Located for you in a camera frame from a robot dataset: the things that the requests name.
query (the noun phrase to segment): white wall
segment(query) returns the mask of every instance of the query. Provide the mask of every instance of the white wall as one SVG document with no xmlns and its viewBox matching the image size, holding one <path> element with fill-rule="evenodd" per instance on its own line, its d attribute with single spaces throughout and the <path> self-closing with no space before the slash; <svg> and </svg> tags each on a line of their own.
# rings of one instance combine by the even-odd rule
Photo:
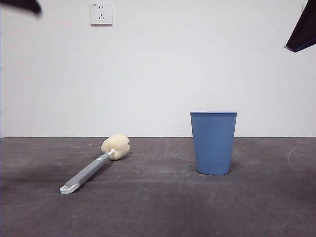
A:
<svg viewBox="0 0 316 237">
<path fill-rule="evenodd" d="M 301 0 L 39 0 L 1 9 L 1 136 L 191 136 L 189 111 L 238 111 L 236 136 L 316 136 L 316 46 L 283 48 Z"/>
</svg>

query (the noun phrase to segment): plastic cup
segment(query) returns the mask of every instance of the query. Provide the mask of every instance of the plastic cup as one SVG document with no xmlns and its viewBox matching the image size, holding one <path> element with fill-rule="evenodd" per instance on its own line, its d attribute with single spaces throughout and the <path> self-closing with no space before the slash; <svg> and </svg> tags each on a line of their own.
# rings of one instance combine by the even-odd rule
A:
<svg viewBox="0 0 316 237">
<path fill-rule="evenodd" d="M 229 172 L 237 112 L 190 112 L 197 171 Z"/>
</svg>

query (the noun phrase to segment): cup rim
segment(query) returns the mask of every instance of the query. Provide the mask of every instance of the cup rim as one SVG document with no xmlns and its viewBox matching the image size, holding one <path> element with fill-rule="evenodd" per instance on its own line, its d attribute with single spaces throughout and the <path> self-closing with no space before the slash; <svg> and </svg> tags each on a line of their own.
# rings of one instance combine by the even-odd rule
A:
<svg viewBox="0 0 316 237">
<path fill-rule="evenodd" d="M 237 114 L 230 111 L 191 111 L 190 114 Z"/>
</svg>

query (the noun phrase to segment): white handle tip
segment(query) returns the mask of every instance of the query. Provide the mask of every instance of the white handle tip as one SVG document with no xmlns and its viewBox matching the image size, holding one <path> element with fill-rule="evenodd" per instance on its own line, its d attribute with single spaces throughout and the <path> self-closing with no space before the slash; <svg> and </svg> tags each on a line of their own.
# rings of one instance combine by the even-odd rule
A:
<svg viewBox="0 0 316 237">
<path fill-rule="evenodd" d="M 64 185 L 59 190 L 61 194 L 70 194 L 79 187 L 80 187 L 80 183 L 76 183 L 70 186 Z"/>
</svg>

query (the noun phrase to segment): gray handle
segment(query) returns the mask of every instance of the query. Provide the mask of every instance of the gray handle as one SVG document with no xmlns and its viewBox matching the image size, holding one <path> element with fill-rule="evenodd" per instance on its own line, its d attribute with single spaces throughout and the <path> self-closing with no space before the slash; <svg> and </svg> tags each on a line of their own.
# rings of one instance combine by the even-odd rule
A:
<svg viewBox="0 0 316 237">
<path fill-rule="evenodd" d="M 108 160 L 110 160 L 109 154 L 103 154 L 98 159 L 91 162 L 86 168 L 68 180 L 65 185 L 71 186 L 76 183 L 80 185 L 84 184 L 95 172 L 97 172 Z"/>
</svg>

